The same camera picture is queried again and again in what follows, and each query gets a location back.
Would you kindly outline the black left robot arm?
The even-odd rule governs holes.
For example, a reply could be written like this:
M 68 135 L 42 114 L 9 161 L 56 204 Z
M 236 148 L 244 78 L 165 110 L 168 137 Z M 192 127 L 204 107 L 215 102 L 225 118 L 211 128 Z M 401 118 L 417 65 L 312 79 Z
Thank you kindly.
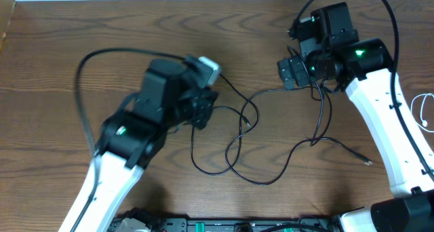
M 141 89 L 104 121 L 83 186 L 61 231 L 106 231 L 119 206 L 162 149 L 168 130 L 189 122 L 203 129 L 218 92 L 220 66 L 205 56 L 154 59 Z

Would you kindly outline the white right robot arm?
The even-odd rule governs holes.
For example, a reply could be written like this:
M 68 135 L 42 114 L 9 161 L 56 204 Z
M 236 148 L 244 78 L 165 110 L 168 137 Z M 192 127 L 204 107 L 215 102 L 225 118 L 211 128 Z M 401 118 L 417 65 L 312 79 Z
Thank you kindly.
M 417 126 L 384 43 L 371 39 L 277 63 L 289 90 L 334 79 L 356 106 L 380 152 L 393 199 L 341 214 L 342 231 L 432 231 L 433 152 Z

